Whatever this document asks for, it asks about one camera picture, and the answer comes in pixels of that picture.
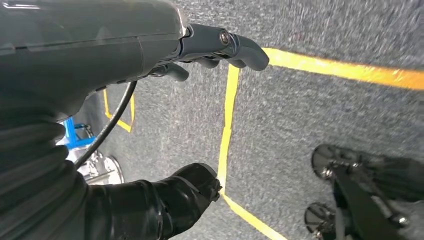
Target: blue object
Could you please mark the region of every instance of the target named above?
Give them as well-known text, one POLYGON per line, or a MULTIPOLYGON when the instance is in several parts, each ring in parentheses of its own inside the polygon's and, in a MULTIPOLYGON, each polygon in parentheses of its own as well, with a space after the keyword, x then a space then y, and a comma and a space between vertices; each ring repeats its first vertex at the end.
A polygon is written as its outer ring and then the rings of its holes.
POLYGON ((95 136, 80 139, 77 136, 77 132, 75 131, 75 129, 83 128, 84 125, 74 124, 74 120, 72 119, 72 117, 65 120, 63 122, 63 125, 65 126, 65 138, 68 140, 68 143, 66 143, 65 146, 69 150, 90 145, 96 139, 95 136))

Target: yellow line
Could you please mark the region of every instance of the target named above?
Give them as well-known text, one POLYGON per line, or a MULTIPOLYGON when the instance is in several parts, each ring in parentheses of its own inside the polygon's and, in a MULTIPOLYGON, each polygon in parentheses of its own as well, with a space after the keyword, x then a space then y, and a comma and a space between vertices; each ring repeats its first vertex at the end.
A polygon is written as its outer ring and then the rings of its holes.
MULTIPOLYGON (((104 114, 106 115, 106 117, 108 117, 109 119, 112 118, 111 113, 109 112, 109 105, 108 105, 108 94, 106 93, 106 89, 103 90, 103 98, 104 98, 104 114)), ((135 109, 136 109, 136 105, 135 105, 135 100, 134 100, 134 94, 132 94, 131 99, 129 100, 129 108, 131 111, 131 124, 127 124, 122 120, 118 120, 118 122, 116 124, 118 124, 118 126, 120 126, 121 128, 125 129, 127 132, 131 132, 131 129, 133 128, 133 123, 134 123, 134 119, 135 119, 135 109)))
POLYGON ((234 103, 236 101, 237 85, 239 81, 239 69, 230 65, 228 68, 228 77, 226 84, 225 92, 225 104, 224 104, 224 128, 222 131, 222 141, 219 152, 219 162, 218 162, 218 179, 221 183, 222 189, 220 191, 222 197, 225 199, 229 207, 244 219, 247 223, 255 227, 262 234, 267 236, 272 240, 287 240, 281 234, 267 226, 257 217, 253 216, 251 213, 246 211, 239 204, 231 200, 225 194, 225 185, 227 180, 227 158, 228 150, 230 147, 230 138, 231 138, 231 126, 233 122, 233 110, 234 103))
POLYGON ((263 50, 269 57, 269 64, 273 66, 399 88, 424 90, 424 71, 340 62, 274 48, 263 48, 263 50))
POLYGON ((246 211, 243 207, 241 207, 240 205, 235 203, 233 200, 231 200, 225 194, 222 194, 222 197, 227 202, 227 204, 229 205, 231 210, 233 210, 233 212, 235 212, 237 215, 239 215, 242 219, 244 219, 250 225, 255 227, 263 235, 267 236, 269 239, 272 239, 272 240, 287 240, 287 238, 283 237, 281 234, 276 232, 274 229, 270 228, 268 225, 263 223, 257 217, 253 216, 250 212, 246 211))
POLYGON ((108 94, 106 93, 106 89, 103 90, 103 98, 104 98, 104 114, 110 115, 109 113, 109 105, 108 105, 108 94))

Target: gray carpet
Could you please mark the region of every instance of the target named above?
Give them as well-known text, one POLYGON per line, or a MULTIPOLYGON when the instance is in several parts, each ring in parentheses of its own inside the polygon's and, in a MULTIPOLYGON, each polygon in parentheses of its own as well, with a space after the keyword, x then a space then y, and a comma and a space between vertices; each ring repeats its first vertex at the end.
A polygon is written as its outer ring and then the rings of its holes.
MULTIPOLYGON (((186 1, 190 22, 226 27, 263 47, 381 66, 423 69, 421 1, 186 1)), ((127 181, 159 180, 204 162, 218 167, 228 64, 210 70, 184 64, 186 82, 145 78, 135 91, 133 131, 116 127, 104 154, 120 162, 127 181)), ((113 110, 125 89, 108 88, 113 110)), ((308 204, 333 204, 331 189, 310 168, 321 143, 424 161, 419 121, 422 92, 269 66, 243 69, 234 108, 227 194, 289 240, 310 240, 303 225, 308 204)), ((100 131, 107 122, 103 96, 90 98, 77 122, 100 131)), ((129 111, 123 120, 130 122, 129 111)), ((409 207, 411 239, 423 239, 423 204, 409 207)), ((175 237, 267 239, 214 203, 188 232, 175 237)))

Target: bolt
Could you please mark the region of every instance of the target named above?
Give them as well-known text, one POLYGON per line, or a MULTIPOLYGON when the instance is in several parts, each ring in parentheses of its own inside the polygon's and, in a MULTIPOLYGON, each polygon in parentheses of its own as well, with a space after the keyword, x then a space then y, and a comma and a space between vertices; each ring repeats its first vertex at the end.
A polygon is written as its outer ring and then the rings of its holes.
POLYGON ((400 224, 404 224, 406 221, 407 221, 407 219, 405 217, 399 218, 399 223, 400 224))
POLYGON ((221 34, 219 35, 219 39, 221 40, 221 43, 223 43, 224 45, 227 45, 230 42, 227 31, 222 31, 221 34))
POLYGON ((333 175, 333 171, 331 171, 330 169, 328 169, 328 168, 324 167, 324 168, 322 169, 321 174, 322 174, 322 176, 323 176, 325 179, 329 179, 329 178, 331 178, 331 177, 332 177, 332 175, 333 175))
POLYGON ((315 236, 315 238, 317 238, 317 239, 321 239, 321 237, 323 236, 323 234, 320 232, 320 231, 318 231, 318 230, 316 230, 314 233, 313 233, 313 235, 315 236))

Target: black cable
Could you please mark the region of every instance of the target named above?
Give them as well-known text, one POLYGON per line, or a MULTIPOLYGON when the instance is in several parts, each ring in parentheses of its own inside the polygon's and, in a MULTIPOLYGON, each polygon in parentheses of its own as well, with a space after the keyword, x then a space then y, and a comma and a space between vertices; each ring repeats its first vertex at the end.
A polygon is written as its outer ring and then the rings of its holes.
POLYGON ((136 89, 136 85, 137 85, 137 81, 132 81, 128 83, 128 86, 126 87, 126 90, 122 96, 122 99, 120 100, 120 103, 116 111, 113 113, 112 117, 110 118, 109 122, 106 124, 106 126, 104 126, 104 128, 101 130, 101 132, 92 142, 92 144, 87 148, 87 151, 85 151, 84 155, 80 156, 75 161, 76 169, 79 169, 87 161, 87 159, 90 158, 90 156, 99 148, 99 146, 103 143, 106 137, 111 133, 112 129, 114 129, 115 125, 117 124, 122 114, 124 113, 125 108, 130 102, 131 96, 134 93, 134 89, 136 89))

